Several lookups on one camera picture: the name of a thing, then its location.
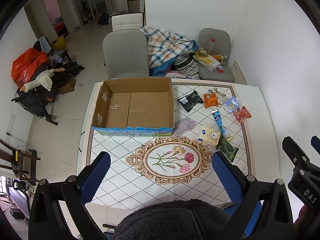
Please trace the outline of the dark green snack packet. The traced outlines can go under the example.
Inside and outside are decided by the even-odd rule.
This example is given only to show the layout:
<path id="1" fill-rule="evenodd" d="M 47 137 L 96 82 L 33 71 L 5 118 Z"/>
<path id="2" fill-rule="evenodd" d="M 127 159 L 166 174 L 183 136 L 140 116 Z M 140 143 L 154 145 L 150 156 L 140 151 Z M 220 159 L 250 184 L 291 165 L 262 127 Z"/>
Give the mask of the dark green snack packet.
<path id="1" fill-rule="evenodd" d="M 230 141 L 231 140 L 228 140 L 225 137 L 220 137 L 220 140 L 216 146 L 216 149 L 218 151 L 221 151 L 227 157 L 227 159 L 232 163 L 239 149 L 237 147 L 234 147 L 230 143 Z"/>

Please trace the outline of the cream tissue pack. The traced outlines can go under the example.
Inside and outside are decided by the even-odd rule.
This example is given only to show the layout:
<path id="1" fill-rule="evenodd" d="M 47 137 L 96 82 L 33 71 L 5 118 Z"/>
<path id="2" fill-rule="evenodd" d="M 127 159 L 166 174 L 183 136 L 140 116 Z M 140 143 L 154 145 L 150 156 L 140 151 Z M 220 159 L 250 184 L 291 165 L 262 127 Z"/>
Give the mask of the cream tissue pack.
<path id="1" fill-rule="evenodd" d="M 220 131 L 202 126 L 199 131 L 198 141 L 217 146 L 221 137 Z"/>

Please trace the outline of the blue tube package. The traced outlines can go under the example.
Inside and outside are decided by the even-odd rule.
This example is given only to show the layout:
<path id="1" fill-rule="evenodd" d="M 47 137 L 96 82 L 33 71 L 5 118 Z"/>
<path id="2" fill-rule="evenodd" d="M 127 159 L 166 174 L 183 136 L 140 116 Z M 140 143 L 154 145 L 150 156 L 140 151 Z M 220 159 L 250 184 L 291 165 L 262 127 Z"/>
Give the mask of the blue tube package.
<path id="1" fill-rule="evenodd" d="M 220 130 L 221 134 L 223 135 L 223 137 L 225 137 L 225 138 L 228 137 L 227 130 L 222 122 L 220 111 L 218 109 L 212 111 L 212 116 L 213 116 L 217 126 L 219 127 L 219 130 Z"/>

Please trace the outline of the red floral snack packet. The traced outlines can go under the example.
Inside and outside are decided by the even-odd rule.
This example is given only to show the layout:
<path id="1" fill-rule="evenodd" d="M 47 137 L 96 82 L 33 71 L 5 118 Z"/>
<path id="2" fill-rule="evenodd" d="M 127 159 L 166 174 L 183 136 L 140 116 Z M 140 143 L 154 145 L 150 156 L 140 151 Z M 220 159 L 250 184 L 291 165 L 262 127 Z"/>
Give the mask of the red floral snack packet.
<path id="1" fill-rule="evenodd" d="M 251 113 L 245 106 L 242 106 L 239 111 L 234 111 L 233 115 L 240 124 L 242 124 L 245 119 L 250 119 L 252 117 Z"/>

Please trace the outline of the lilac cloth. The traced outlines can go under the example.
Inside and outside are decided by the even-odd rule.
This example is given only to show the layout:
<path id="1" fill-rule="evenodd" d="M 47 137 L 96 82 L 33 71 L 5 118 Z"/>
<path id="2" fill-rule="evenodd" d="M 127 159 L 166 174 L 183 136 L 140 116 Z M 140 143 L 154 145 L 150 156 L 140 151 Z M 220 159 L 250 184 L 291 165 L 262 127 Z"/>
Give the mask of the lilac cloth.
<path id="1" fill-rule="evenodd" d="M 174 137 L 180 137 L 184 132 L 194 129 L 196 122 L 188 117 L 181 119 L 173 129 L 172 135 Z"/>

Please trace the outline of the light blue tissue pack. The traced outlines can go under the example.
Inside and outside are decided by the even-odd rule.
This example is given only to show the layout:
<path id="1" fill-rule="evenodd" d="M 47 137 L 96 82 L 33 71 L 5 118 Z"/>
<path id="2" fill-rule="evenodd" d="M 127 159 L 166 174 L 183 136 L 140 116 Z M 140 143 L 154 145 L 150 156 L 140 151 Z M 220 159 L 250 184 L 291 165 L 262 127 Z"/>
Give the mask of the light blue tissue pack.
<path id="1" fill-rule="evenodd" d="M 236 97 L 231 97 L 227 99 L 224 104 L 222 105 L 223 109 L 227 111 L 228 113 L 233 113 L 237 109 L 240 108 L 240 102 Z"/>

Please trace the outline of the orange snack packet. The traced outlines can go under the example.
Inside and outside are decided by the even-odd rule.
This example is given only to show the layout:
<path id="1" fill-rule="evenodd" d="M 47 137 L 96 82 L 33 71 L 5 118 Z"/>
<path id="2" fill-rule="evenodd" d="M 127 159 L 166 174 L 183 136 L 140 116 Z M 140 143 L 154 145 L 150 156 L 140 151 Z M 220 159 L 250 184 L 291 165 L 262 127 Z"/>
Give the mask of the orange snack packet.
<path id="1" fill-rule="evenodd" d="M 215 93 L 205 93 L 203 95 L 205 109 L 213 106 L 219 106 L 219 101 Z"/>

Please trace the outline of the black snack packet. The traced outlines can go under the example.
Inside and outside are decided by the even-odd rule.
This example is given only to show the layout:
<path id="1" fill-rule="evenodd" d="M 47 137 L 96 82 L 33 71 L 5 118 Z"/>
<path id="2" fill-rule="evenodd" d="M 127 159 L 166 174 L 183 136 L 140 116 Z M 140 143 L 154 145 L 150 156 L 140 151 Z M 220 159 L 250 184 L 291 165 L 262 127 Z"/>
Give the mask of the black snack packet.
<path id="1" fill-rule="evenodd" d="M 179 98 L 177 101 L 180 103 L 180 105 L 184 108 L 184 110 L 187 113 L 189 113 L 196 104 L 198 103 L 204 104 L 203 99 L 195 90 L 189 95 Z"/>

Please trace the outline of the dark fuzzy sleeve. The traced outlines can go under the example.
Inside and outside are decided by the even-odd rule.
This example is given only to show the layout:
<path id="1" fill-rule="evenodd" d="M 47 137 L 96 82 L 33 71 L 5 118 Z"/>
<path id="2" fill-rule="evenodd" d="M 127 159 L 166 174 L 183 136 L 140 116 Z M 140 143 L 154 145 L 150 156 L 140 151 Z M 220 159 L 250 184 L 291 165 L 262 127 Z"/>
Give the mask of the dark fuzzy sleeve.
<path id="1" fill-rule="evenodd" d="M 175 200 L 129 214 L 114 239 L 214 239 L 228 221 L 225 211 L 202 200 Z"/>

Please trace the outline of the dark wooden rack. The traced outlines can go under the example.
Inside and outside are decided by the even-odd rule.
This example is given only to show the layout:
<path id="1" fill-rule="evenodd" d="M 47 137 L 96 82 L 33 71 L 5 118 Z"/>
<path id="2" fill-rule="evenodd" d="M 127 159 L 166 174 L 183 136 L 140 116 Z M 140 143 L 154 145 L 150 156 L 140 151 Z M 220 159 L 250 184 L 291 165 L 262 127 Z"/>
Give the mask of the dark wooden rack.
<path id="1" fill-rule="evenodd" d="M 30 154 L 26 154 L 20 149 L 13 148 L 3 140 L 1 140 L 1 144 L 11 151 L 11 154 L 9 154 L 1 150 L 1 159 L 10 163 L 10 166 L 1 164 L 1 168 L 12 170 L 19 181 L 27 181 L 34 184 L 39 182 L 39 180 L 36 179 L 36 163 L 40 161 L 41 158 L 37 156 L 37 151 L 30 148 Z M 24 169 L 25 158 L 30 159 L 30 171 Z"/>

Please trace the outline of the white goose plush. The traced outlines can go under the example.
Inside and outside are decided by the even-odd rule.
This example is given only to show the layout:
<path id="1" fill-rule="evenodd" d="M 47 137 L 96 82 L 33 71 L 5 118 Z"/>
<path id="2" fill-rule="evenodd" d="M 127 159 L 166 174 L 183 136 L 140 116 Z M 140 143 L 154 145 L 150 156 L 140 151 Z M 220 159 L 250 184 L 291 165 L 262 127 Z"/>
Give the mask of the white goose plush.
<path id="1" fill-rule="evenodd" d="M 65 68 L 57 68 L 57 69 L 49 69 L 41 72 L 35 80 L 25 83 L 21 88 L 20 91 L 27 93 L 28 91 L 35 89 L 36 87 L 42 86 L 48 91 L 51 91 L 52 88 L 52 80 L 51 78 L 54 76 L 55 73 L 64 72 Z"/>

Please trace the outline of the yellow tissue box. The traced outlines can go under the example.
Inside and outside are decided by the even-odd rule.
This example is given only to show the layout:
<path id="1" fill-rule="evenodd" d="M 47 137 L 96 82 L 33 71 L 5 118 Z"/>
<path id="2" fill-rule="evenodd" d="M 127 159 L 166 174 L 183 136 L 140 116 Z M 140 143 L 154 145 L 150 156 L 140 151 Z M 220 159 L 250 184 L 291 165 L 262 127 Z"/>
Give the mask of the yellow tissue box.
<path id="1" fill-rule="evenodd" d="M 201 57 L 198 55 L 198 53 L 196 53 L 194 55 L 194 59 L 198 63 L 202 64 L 205 68 L 207 68 L 210 72 L 216 71 L 220 66 L 220 62 L 213 58 L 211 55 L 208 55 L 207 57 Z"/>

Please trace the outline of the red plastic bag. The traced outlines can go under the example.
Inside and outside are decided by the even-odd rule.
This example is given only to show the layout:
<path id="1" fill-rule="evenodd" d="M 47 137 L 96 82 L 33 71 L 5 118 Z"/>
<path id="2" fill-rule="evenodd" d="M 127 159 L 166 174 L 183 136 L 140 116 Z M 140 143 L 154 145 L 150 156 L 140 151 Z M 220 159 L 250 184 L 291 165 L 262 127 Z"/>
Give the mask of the red plastic bag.
<path id="1" fill-rule="evenodd" d="M 21 88 L 43 64 L 49 63 L 50 58 L 45 52 L 29 48 L 12 63 L 11 78 L 16 86 Z"/>

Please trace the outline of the striped hat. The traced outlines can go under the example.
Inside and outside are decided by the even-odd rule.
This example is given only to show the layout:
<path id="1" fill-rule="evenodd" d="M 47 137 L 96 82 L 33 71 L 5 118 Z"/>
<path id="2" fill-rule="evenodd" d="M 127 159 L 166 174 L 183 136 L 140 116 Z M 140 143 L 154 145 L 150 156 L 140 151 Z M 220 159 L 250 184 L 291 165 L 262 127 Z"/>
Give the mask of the striped hat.
<path id="1" fill-rule="evenodd" d="M 193 57 L 182 56 L 178 57 L 173 63 L 173 66 L 181 74 L 185 76 L 193 76 L 199 72 L 199 66 Z"/>

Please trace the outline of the yellow bucket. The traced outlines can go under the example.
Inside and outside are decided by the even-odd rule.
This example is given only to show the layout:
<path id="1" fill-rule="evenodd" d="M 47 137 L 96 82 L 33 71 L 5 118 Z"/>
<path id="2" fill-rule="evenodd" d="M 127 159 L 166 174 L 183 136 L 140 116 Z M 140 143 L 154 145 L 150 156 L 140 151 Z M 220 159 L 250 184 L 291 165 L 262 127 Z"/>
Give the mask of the yellow bucket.
<path id="1" fill-rule="evenodd" d="M 67 46 L 67 42 L 64 36 L 57 37 L 51 44 L 53 51 L 64 50 Z"/>

